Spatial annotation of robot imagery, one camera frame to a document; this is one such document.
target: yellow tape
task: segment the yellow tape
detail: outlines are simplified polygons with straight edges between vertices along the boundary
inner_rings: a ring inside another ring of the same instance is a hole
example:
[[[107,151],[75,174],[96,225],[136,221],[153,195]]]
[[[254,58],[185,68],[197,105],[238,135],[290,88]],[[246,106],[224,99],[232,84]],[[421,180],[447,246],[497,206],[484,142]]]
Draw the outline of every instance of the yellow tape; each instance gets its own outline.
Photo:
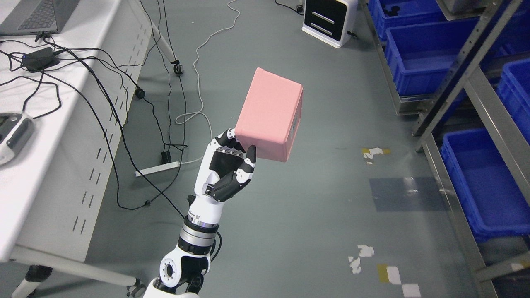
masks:
[[[390,282],[388,279],[388,272],[386,271],[387,267],[387,264],[377,264],[377,274],[379,275],[379,281],[382,283]]]

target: pink cube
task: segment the pink cube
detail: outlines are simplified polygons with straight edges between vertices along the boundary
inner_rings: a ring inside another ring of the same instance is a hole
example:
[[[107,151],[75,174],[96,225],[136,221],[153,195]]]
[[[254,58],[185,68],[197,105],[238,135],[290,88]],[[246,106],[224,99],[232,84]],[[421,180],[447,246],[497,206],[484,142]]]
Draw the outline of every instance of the pink cube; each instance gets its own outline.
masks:
[[[255,145],[257,157],[286,162],[302,117],[302,91],[299,83],[256,69],[235,126],[243,148]]]

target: white sensor device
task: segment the white sensor device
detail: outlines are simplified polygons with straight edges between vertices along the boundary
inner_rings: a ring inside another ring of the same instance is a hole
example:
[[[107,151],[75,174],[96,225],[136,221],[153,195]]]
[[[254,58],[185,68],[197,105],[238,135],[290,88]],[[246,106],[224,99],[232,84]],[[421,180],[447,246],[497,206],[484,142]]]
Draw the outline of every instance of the white sensor device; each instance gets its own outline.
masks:
[[[0,113],[0,165],[17,156],[34,131],[35,123],[28,114]]]

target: gray floor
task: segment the gray floor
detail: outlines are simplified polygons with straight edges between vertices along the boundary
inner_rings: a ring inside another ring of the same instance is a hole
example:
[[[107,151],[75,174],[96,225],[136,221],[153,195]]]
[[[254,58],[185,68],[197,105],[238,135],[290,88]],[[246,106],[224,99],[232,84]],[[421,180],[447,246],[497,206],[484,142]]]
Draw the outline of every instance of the gray floor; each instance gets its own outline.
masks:
[[[156,2],[144,3],[157,18]],[[272,0],[237,1],[233,7],[241,11],[235,28],[199,50],[204,112],[214,134],[234,127],[257,67],[303,84],[304,105],[289,161],[259,160],[251,184],[227,203],[220,223],[223,247],[201,297],[404,297],[401,285],[380,281],[380,264],[397,267],[402,284],[418,284],[422,297],[475,297],[427,160],[413,149],[415,119],[394,113],[362,12],[355,29],[359,40],[335,49],[303,33],[302,17]],[[187,110],[197,111],[195,49],[230,26],[236,13],[226,2],[212,0],[167,1],[166,9],[171,41],[184,65]],[[140,84],[155,103],[165,133],[170,120],[184,111],[179,80],[171,76],[171,82],[170,119],[167,73],[152,52]],[[173,124],[171,141],[181,142],[182,133],[183,127]],[[202,116],[189,121],[183,160],[201,157],[209,139]],[[139,168],[159,163],[160,134],[145,102],[132,103],[126,140]],[[373,147],[391,153],[375,155],[368,165],[363,148]],[[122,205],[137,206],[156,195],[133,177],[122,147],[116,165]],[[183,166],[166,191],[183,211],[198,166]],[[165,187],[175,175],[171,170],[150,178]],[[111,177],[86,262],[148,282],[176,245],[180,226],[163,198],[150,208],[119,209]],[[361,272],[353,274],[348,257],[359,256],[357,245],[373,247],[375,254],[361,258]],[[26,269],[0,265],[1,297]],[[125,289],[54,272],[36,295],[73,296],[125,297]]]

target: paper scrap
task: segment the paper scrap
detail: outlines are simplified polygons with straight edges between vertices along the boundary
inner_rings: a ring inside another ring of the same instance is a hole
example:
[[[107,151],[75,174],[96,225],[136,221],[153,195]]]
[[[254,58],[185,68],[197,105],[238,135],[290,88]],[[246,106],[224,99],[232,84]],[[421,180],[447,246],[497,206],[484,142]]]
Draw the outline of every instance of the paper scrap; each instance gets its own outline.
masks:
[[[395,266],[388,266],[386,268],[388,274],[388,281],[393,285],[401,285],[401,277],[399,276],[399,269]]]
[[[403,288],[404,297],[421,298],[420,286],[418,284],[404,284],[401,287]]]
[[[374,164],[374,155],[379,154],[390,154],[390,149],[382,149],[379,147],[375,148],[363,148],[363,156],[366,164]]]
[[[371,258],[375,254],[374,248],[371,246],[357,245],[357,248],[361,250],[359,252],[360,257]]]
[[[353,257],[348,257],[348,262],[350,263],[351,272],[353,274],[359,274],[361,272],[361,258],[354,259]]]

